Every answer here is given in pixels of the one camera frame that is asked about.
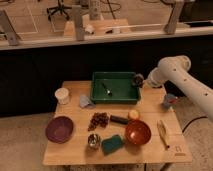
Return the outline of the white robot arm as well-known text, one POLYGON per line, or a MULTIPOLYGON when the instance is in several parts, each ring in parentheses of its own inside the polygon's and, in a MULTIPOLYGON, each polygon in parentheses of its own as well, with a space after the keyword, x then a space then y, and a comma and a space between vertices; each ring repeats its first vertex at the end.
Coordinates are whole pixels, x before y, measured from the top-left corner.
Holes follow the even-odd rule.
POLYGON ((191 76, 190 68, 191 60, 185 55, 164 57, 148 74, 146 82, 153 88, 172 82, 213 122, 213 89, 191 76))

